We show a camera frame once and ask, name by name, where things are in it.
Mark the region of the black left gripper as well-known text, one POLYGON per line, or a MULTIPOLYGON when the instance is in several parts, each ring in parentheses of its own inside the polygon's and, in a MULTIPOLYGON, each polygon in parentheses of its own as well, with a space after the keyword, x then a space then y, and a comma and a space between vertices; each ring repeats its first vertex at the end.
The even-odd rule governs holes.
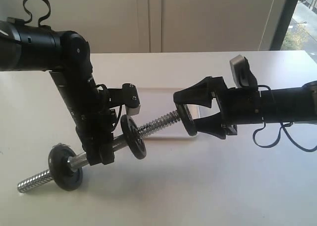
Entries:
POLYGON ((91 71, 50 71, 50 76, 75 122, 89 165, 113 163, 117 114, 108 106, 105 85, 97 85, 91 71))

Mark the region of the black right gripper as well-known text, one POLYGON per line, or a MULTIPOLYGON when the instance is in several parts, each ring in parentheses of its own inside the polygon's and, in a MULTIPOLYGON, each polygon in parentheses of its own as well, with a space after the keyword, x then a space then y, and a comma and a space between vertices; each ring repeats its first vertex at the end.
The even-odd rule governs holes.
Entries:
POLYGON ((262 123, 260 107, 260 92, 256 78, 242 84, 239 88, 228 88, 222 77, 205 77, 195 85, 177 91, 173 94, 173 101, 178 105, 198 105, 212 107, 212 83, 219 112, 194 119, 198 132, 206 133, 221 140, 226 135, 236 135, 237 125, 262 123))

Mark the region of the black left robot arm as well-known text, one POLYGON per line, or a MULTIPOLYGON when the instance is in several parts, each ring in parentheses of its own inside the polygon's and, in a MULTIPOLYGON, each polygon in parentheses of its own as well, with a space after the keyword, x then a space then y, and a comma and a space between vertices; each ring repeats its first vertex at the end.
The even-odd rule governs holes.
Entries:
POLYGON ((89 43, 74 31, 0 23, 1 71, 48 71, 72 116, 90 165, 114 162, 106 85, 96 84, 89 43))

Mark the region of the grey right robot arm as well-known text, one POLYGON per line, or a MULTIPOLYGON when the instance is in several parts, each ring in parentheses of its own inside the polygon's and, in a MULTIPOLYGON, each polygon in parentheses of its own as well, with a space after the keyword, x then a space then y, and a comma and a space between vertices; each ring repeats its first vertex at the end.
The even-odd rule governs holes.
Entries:
POLYGON ((219 139, 237 135, 237 126, 260 123, 317 121, 317 84, 276 90, 259 90, 255 78, 237 80, 236 87, 228 88, 222 77, 206 77, 197 84, 175 92, 173 101, 180 119, 190 136, 198 132, 219 139), (211 108, 215 99, 219 112, 193 119, 188 105, 211 108))

